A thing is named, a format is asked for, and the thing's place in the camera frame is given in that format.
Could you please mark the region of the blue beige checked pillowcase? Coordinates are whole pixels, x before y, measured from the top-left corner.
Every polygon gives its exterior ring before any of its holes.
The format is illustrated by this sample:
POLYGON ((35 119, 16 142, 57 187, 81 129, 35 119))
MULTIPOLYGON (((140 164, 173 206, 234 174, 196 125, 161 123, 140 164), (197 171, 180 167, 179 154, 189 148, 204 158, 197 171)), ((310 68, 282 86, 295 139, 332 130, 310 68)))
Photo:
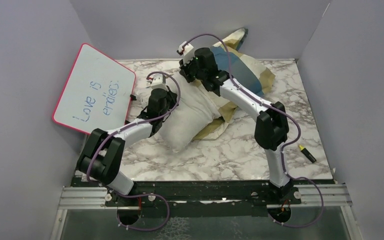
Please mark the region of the blue beige checked pillowcase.
MULTIPOLYGON (((275 74, 255 58, 240 53, 239 49, 248 35, 247 28, 240 28, 223 39, 231 60, 232 75, 237 82, 254 94, 263 97, 272 90, 275 74)), ((211 121, 194 136, 193 140, 215 140, 232 121, 237 105, 233 102, 217 96, 213 92, 206 91, 204 86, 195 80, 193 83, 208 98, 210 104, 215 107, 211 114, 211 121)))

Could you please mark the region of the white pillow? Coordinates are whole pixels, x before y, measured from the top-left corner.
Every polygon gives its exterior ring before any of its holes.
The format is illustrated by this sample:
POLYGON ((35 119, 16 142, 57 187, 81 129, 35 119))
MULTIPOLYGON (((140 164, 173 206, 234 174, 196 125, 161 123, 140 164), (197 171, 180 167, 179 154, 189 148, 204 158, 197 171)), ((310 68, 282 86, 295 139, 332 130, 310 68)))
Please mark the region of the white pillow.
POLYGON ((162 124, 158 134, 173 152, 178 153, 221 114, 204 89, 188 83, 178 72, 172 77, 180 88, 180 102, 162 124))

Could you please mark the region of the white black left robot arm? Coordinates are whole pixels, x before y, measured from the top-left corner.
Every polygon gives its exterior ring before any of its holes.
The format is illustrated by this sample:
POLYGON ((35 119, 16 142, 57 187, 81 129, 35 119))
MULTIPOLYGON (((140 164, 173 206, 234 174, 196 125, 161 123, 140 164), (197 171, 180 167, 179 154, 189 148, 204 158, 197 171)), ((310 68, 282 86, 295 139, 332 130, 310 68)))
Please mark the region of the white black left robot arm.
POLYGON ((88 180, 95 179, 118 192, 118 199, 124 205, 135 203, 134 181, 120 171, 124 150, 155 135, 177 106, 178 99, 178 94, 170 89, 153 89, 147 107, 135 120, 115 130, 94 129, 79 155, 76 170, 86 174, 88 180))

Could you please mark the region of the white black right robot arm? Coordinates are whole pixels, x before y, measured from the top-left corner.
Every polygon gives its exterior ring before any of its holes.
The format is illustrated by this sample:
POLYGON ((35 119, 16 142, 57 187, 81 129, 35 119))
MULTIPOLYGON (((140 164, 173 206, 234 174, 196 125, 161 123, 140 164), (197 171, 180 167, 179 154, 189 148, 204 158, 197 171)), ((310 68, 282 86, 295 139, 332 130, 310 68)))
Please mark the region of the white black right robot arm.
POLYGON ((215 56, 208 47, 180 46, 177 53, 180 73, 186 81, 201 81, 208 92, 223 97, 255 120, 254 139, 264 149, 269 167, 269 199, 280 204, 293 187, 288 176, 281 146, 288 139, 289 125, 282 103, 270 103, 237 82, 230 71, 218 68, 215 56))

